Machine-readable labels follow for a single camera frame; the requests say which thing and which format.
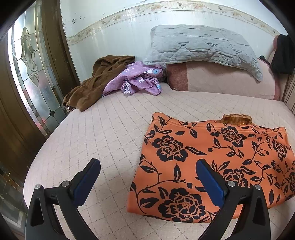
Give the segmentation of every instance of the floral border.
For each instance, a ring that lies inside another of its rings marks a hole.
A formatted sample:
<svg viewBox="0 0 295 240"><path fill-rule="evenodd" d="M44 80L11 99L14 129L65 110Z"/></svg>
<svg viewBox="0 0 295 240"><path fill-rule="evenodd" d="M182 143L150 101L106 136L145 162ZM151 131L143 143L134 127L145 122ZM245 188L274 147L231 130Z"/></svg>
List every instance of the floral border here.
<svg viewBox="0 0 295 240"><path fill-rule="evenodd" d="M102 29L116 24L118 22L126 21L134 17L143 16L146 14L158 13L158 12L170 12L170 11L194 11L194 12L207 12L211 14L220 14L228 17L233 17L243 22L250 23L263 31L276 36L280 34L277 30L267 25L263 21L237 9L218 5L214 3L207 3L201 1L167 1L144 4L136 7L132 7L112 15L109 15L90 26L86 27L82 31L78 32L72 37L67 37L69 45L76 44L86 37L89 37Z"/></svg>

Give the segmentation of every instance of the black cloth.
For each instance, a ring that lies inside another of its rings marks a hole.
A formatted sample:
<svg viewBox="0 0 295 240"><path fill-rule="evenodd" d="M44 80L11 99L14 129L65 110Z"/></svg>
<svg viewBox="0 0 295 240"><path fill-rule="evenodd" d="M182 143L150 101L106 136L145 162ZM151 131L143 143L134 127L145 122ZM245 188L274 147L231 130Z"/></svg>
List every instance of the black cloth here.
<svg viewBox="0 0 295 240"><path fill-rule="evenodd" d="M263 55L261 55L259 58L270 66L269 61L267 61Z"/></svg>
<svg viewBox="0 0 295 240"><path fill-rule="evenodd" d="M271 62L274 73L292 74L295 68L295 45L291 38L280 34L277 39L277 49Z"/></svg>

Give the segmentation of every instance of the purple cloth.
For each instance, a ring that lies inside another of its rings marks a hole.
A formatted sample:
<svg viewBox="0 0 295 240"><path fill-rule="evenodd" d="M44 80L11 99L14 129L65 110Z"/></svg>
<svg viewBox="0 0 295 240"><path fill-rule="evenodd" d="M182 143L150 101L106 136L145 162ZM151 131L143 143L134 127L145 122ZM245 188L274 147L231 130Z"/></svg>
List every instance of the purple cloth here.
<svg viewBox="0 0 295 240"><path fill-rule="evenodd" d="M161 86L157 77L161 77L162 74L163 71L160 64L146 66L142 61L137 61L127 65L126 70L110 81L102 94L105 96L111 91L121 89L123 93L131 95L145 89L156 96L161 92Z"/></svg>

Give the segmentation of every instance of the brown cloth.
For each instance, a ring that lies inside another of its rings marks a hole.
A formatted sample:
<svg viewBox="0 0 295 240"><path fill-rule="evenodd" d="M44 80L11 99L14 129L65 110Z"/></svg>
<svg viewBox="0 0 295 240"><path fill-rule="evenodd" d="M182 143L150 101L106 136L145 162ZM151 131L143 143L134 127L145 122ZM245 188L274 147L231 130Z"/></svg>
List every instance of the brown cloth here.
<svg viewBox="0 0 295 240"><path fill-rule="evenodd" d="M81 112L91 107L101 98L106 85L122 71L127 65L133 63L134 56L112 56L99 58L94 66L92 77L75 87L63 99L65 107L78 108Z"/></svg>

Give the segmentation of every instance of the orange cloth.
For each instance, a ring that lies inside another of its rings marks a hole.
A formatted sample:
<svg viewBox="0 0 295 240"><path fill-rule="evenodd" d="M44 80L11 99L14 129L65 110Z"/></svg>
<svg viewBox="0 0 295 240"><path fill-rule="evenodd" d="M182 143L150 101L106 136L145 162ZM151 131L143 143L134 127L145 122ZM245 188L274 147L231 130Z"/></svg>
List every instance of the orange cloth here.
<svg viewBox="0 0 295 240"><path fill-rule="evenodd" d="M127 211L176 222L209 222L214 206L196 174L204 158L226 181L262 186L268 207L295 193L295 157L284 127L187 123L154 113L128 195ZM239 205L234 214L241 212Z"/></svg>

